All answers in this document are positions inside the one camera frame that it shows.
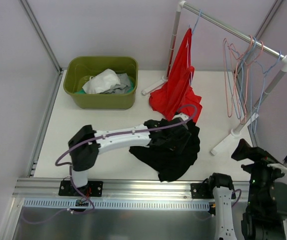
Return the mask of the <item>black tank top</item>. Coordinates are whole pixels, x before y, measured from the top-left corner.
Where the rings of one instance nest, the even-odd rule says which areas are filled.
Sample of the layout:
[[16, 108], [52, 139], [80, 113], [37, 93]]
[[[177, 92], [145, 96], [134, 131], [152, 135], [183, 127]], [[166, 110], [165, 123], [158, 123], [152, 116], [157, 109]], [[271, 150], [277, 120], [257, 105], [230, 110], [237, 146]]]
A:
[[129, 152], [157, 171], [161, 182], [176, 181], [195, 163], [200, 151], [200, 128], [192, 120], [186, 125], [190, 137], [181, 153], [161, 146], [131, 146]]

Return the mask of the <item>red tank top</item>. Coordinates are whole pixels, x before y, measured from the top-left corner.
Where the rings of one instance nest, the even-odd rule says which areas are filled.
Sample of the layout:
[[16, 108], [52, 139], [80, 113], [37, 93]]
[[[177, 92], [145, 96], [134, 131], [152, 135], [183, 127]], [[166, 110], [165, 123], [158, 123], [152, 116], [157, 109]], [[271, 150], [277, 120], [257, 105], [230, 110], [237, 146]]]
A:
[[195, 68], [191, 63], [192, 29], [186, 31], [168, 76], [168, 81], [153, 91], [149, 105], [153, 111], [161, 113], [168, 121], [175, 113], [192, 117], [196, 123], [203, 106], [202, 97], [194, 93], [191, 86]]

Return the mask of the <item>green tank top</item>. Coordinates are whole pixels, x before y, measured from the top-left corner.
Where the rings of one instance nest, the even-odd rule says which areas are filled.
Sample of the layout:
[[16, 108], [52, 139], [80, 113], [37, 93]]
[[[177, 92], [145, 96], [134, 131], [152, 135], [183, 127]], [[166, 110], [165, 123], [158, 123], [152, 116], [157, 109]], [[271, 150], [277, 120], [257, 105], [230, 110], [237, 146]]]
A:
[[75, 94], [127, 94], [134, 89], [134, 84], [127, 74], [118, 74], [119, 80], [99, 79], [93, 80], [91, 76]]

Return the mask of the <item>white tank top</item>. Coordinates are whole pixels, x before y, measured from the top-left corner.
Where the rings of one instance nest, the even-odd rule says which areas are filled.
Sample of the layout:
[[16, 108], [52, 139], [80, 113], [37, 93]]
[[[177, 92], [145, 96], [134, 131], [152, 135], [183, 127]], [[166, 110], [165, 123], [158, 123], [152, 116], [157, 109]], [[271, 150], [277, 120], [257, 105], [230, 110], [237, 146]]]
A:
[[121, 83], [117, 74], [111, 70], [106, 69], [96, 76], [91, 76], [83, 86], [82, 90], [86, 94], [100, 94]]

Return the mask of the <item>grey tank top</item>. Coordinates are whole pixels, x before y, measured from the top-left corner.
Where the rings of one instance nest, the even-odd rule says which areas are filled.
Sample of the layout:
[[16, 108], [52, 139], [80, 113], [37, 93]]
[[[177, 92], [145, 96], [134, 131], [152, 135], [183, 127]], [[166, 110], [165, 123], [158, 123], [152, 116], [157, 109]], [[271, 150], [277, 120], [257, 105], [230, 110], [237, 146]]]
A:
[[117, 76], [120, 80], [120, 84], [116, 84], [101, 94], [127, 94], [134, 89], [133, 82], [126, 73], [117, 74]]

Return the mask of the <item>pink wire hanger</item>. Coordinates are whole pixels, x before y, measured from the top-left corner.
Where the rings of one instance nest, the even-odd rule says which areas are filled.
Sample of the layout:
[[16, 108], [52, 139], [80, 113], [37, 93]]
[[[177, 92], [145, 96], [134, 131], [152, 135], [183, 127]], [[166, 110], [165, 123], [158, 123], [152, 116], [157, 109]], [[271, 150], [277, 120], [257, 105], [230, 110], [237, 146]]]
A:
[[250, 67], [255, 62], [255, 60], [258, 58], [258, 57], [255, 57], [254, 60], [247, 62], [247, 58], [255, 51], [257, 47], [257, 39], [250, 35], [250, 40], [251, 42], [240, 60], [241, 76], [242, 76], [240, 90], [241, 90], [241, 95], [243, 96], [243, 103], [241, 104], [241, 109], [243, 110], [243, 113], [244, 113], [243, 119], [240, 120], [240, 123], [242, 125], [245, 125], [247, 122], [246, 117], [247, 117], [248, 110], [247, 110], [246, 105], [247, 105], [247, 98], [248, 98], [248, 82], [249, 82], [249, 77], [250, 77]]

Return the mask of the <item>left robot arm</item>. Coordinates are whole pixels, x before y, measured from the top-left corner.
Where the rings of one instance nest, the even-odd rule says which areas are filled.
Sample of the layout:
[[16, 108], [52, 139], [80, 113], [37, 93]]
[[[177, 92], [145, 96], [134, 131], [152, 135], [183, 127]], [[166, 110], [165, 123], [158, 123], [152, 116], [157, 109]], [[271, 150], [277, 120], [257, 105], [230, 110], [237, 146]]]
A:
[[67, 162], [69, 179], [60, 183], [59, 195], [65, 197], [98, 197], [100, 182], [90, 183], [88, 170], [92, 168], [99, 155], [130, 147], [143, 147], [149, 150], [161, 150], [181, 154], [190, 137], [188, 122], [183, 117], [168, 121], [148, 120], [143, 124], [119, 129], [96, 131], [91, 125], [83, 126], [69, 141], [68, 150], [55, 162], [55, 166], [63, 166], [61, 161], [66, 155], [71, 161]]

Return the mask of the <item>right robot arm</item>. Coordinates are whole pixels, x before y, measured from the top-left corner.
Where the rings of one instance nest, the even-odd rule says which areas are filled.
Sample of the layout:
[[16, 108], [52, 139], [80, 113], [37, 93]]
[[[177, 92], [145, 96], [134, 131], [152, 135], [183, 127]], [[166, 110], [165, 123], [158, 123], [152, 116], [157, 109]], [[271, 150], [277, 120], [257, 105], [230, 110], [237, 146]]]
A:
[[[287, 220], [287, 184], [278, 179], [284, 172], [275, 167], [279, 161], [260, 147], [252, 147], [241, 139], [231, 155], [235, 161], [249, 159], [241, 165], [250, 174], [247, 207], [242, 214], [241, 232], [246, 240], [284, 240]], [[232, 196], [236, 193], [231, 176], [213, 173], [202, 187], [214, 198], [216, 240], [235, 240]]]

